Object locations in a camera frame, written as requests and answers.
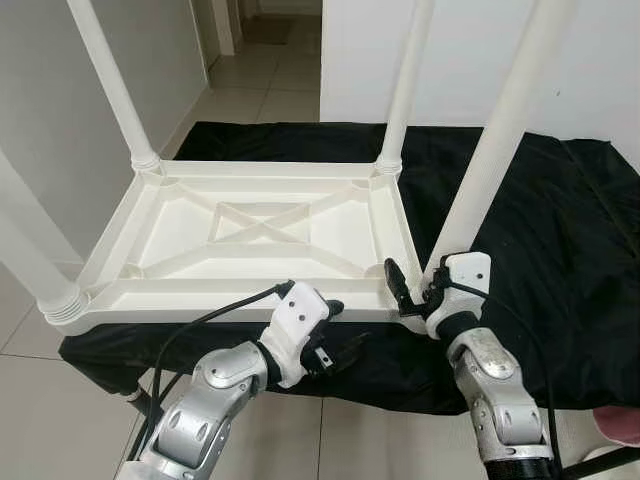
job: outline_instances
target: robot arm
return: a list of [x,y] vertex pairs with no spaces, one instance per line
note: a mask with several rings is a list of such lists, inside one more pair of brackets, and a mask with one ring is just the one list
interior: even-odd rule
[[447,288],[451,282],[489,291],[491,259],[480,252],[444,257],[426,303],[415,305],[396,263],[385,262],[400,315],[421,315],[427,332],[447,345],[458,389],[473,422],[490,479],[550,479],[552,449],[540,412],[522,384],[520,365],[478,319],[484,299]]
[[189,389],[167,410],[140,460],[122,466],[118,480],[208,480],[233,418],[268,384],[289,388],[306,375],[301,364],[305,345],[342,308],[296,283],[258,343],[215,350],[198,361]]

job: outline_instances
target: white pillar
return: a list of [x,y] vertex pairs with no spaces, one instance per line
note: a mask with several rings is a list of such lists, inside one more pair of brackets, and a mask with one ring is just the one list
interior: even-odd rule
[[67,0],[67,4],[129,146],[133,169],[148,171],[158,168],[160,158],[151,148],[91,1]]
[[411,30],[407,37],[402,65],[393,93],[387,131],[382,151],[376,160],[376,170],[388,175],[397,175],[402,170],[402,146],[407,123],[415,100],[416,82],[424,47],[429,35],[429,24],[433,16],[435,0],[416,0]]
[[87,306],[87,296],[0,212],[0,261],[38,301],[51,323],[76,318]]
[[471,248],[524,135],[544,67],[560,48],[574,6],[575,0],[535,3],[502,92],[431,252],[421,291],[443,255]]

